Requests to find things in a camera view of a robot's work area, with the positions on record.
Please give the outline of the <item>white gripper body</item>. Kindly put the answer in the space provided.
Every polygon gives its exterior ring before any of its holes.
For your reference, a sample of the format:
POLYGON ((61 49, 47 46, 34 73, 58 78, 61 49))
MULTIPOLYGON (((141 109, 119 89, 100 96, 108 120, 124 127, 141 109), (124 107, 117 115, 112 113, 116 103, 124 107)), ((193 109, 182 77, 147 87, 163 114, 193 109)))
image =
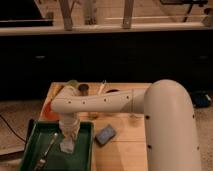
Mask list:
POLYGON ((65 138, 76 140, 80 129, 80 119, 74 114, 62 114, 59 116, 59 128, 65 138))

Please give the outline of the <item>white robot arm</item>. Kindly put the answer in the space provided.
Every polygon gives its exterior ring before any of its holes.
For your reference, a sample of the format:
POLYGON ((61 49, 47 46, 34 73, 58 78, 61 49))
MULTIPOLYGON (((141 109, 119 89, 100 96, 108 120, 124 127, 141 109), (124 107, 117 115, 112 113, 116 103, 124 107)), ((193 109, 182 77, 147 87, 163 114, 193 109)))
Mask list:
POLYGON ((148 171, 202 171, 193 104, 187 90, 173 80, 148 88, 79 96, 66 86, 51 108, 62 125, 79 112, 134 113, 145 116, 148 171))

